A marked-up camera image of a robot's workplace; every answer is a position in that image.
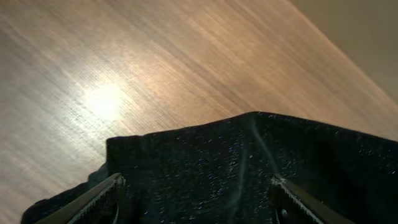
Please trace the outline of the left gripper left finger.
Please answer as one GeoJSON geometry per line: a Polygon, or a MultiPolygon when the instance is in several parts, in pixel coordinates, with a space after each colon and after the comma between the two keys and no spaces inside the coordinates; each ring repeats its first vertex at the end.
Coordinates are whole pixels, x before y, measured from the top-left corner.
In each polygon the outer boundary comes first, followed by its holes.
{"type": "Polygon", "coordinates": [[[125,194],[126,180],[115,173],[37,224],[117,224],[125,194]]]}

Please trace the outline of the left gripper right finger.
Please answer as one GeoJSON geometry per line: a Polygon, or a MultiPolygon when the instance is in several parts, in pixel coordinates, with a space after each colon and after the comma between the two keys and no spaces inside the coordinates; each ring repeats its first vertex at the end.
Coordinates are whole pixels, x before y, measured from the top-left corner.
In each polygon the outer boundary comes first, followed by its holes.
{"type": "Polygon", "coordinates": [[[281,175],[271,178],[269,203],[273,224],[353,224],[281,175]]]}

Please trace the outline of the black knit sweater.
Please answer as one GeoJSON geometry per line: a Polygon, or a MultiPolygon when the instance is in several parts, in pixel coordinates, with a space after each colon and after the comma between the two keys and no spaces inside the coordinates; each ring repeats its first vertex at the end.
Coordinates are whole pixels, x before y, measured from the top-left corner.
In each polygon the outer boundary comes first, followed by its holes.
{"type": "Polygon", "coordinates": [[[79,223],[270,223],[271,184],[290,180],[355,223],[397,222],[397,143],[330,124],[251,112],[106,141],[87,182],[38,201],[37,223],[115,173],[79,223]]]}

